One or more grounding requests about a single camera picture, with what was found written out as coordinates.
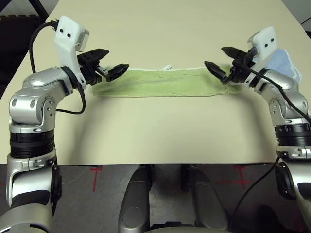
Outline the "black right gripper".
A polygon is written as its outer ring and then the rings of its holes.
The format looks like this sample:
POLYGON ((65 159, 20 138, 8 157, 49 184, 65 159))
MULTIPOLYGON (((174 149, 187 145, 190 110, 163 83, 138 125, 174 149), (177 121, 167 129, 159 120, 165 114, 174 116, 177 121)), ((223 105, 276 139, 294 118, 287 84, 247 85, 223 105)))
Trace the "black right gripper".
POLYGON ((218 78, 223 84, 233 82, 235 84, 245 82, 246 78, 250 75, 244 66, 244 59, 248 67, 252 67, 255 63, 247 56, 247 53, 234 47, 222 47, 221 50, 230 58, 233 58, 230 74, 227 77, 226 73, 215 63, 205 61, 205 66, 209 72, 218 78))

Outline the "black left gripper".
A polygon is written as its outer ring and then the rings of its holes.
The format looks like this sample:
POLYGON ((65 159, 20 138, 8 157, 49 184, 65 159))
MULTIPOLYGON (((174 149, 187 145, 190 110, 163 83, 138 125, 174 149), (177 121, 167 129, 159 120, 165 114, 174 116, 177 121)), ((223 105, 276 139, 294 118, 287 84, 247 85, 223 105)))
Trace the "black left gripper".
MULTIPOLYGON (((99 66, 100 60, 108 54, 108 50, 94 49, 77 56, 80 71, 87 84, 96 85, 102 81, 101 75, 96 73, 96 68, 99 66)), ((118 64, 114 66, 108 71, 108 74, 105 77, 106 81, 111 82, 119 78, 128 70, 128 68, 129 64, 118 64)))

